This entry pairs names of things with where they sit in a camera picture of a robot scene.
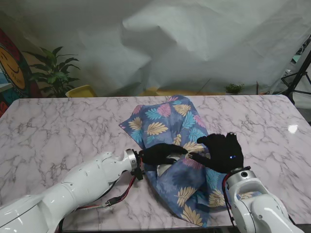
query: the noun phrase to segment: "blue floral cloth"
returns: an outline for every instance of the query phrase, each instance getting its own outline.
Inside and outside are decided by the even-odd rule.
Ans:
[[[208,135],[205,125],[192,102],[184,96],[172,96],[163,104],[138,105],[120,126],[142,149],[168,143],[209,156],[207,148],[196,143],[199,137]],[[144,169],[169,208],[188,222],[206,227],[209,213],[225,208],[221,191],[225,175],[188,156],[182,156],[159,178],[156,166],[144,164]]]

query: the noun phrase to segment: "small plant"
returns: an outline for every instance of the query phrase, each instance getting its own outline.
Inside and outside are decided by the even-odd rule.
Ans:
[[[61,49],[62,47],[58,47],[54,49],[52,52],[50,52],[44,48],[41,48],[41,50],[46,54],[46,57],[32,52],[24,51],[34,56],[36,59],[38,59],[40,62],[43,63],[31,65],[31,67],[40,69],[44,71],[44,73],[41,72],[33,73],[30,80],[36,80],[37,82],[44,82],[49,85],[47,87],[40,89],[44,93],[49,93],[47,98],[65,97],[66,96],[65,93],[74,88],[72,85],[69,85],[69,83],[75,80],[79,80],[77,78],[69,77],[69,71],[67,71],[69,67],[76,67],[77,69],[79,69],[79,67],[73,64],[69,64],[69,62],[72,61],[79,61],[78,59],[71,57],[65,60],[64,62],[57,64],[58,57],[69,55],[69,54],[57,55],[57,53]]]
[[[226,93],[230,93],[230,94],[238,94],[240,93],[244,88],[244,84],[241,85],[235,85],[230,83],[228,86],[225,87],[225,91]]]

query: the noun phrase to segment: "tripod stand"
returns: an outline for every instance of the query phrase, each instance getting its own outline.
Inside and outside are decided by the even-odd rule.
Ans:
[[[291,75],[288,75],[288,76],[285,76],[283,78],[281,78],[281,80],[285,83],[285,85],[288,87],[288,89],[283,93],[283,95],[287,96],[291,102],[294,104],[294,100],[291,96],[291,93],[293,92],[297,92],[297,93],[302,93],[302,94],[307,94],[307,95],[311,95],[311,92],[305,92],[305,91],[298,91],[298,90],[295,90],[295,88],[297,87],[298,83],[300,82],[301,78],[303,76],[306,76],[310,85],[311,85],[311,80],[308,76],[308,73],[307,73],[307,68],[309,67],[311,63],[311,51],[309,52],[307,58],[305,59],[305,61],[303,62],[301,68],[299,69],[299,71],[295,74],[291,74]],[[296,77],[294,78],[293,82],[291,84],[287,83],[285,81],[286,78],[288,77],[291,77],[291,76],[294,76],[296,75]]]

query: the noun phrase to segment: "white backdrop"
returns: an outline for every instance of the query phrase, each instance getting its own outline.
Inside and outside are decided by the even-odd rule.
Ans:
[[[81,71],[72,72],[99,96],[151,86],[198,91],[206,82],[202,91],[244,83],[254,94],[256,81],[269,90],[310,35],[310,9],[310,0],[0,3],[1,15],[14,22],[1,19],[1,27],[20,50],[64,46],[79,54]]]

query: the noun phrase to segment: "yellow leaf pattern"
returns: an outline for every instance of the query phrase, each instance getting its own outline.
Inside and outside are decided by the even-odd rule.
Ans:
[[[198,225],[198,226],[203,225],[203,222],[201,222],[202,218],[200,218],[200,214],[197,214],[195,210],[192,211],[192,209],[188,207],[187,205],[185,205],[185,209],[183,211],[183,214],[181,214],[181,217],[184,220],[191,222],[195,225]]]
[[[241,200],[251,198],[254,192],[239,194]]]
[[[223,194],[218,189],[214,189],[213,193],[211,193],[209,196],[208,206],[217,207],[217,206],[224,206],[224,205],[225,205],[225,198]]]
[[[155,123],[154,122],[148,126],[147,134],[148,135],[159,135],[160,133],[163,133],[167,130],[168,130],[168,128],[165,125],[163,125],[162,123],[160,123],[160,122]]]
[[[177,196],[175,196],[178,197],[178,206],[184,206],[186,201],[195,193],[195,191],[196,190],[192,187],[181,187],[180,191],[178,191]]]
[[[177,134],[176,138],[174,138],[173,144],[180,146],[181,143],[181,134]]]
[[[187,112],[191,109],[190,105],[186,105],[186,104],[177,104],[174,105],[174,109],[181,114],[183,117],[186,116]]]
[[[183,148],[185,148],[188,152],[192,151],[203,151],[204,147],[201,144],[197,144],[196,142],[187,142]]]
[[[141,125],[142,125],[142,121],[139,117],[137,117],[133,121],[130,121],[129,125],[133,130],[140,130]]]

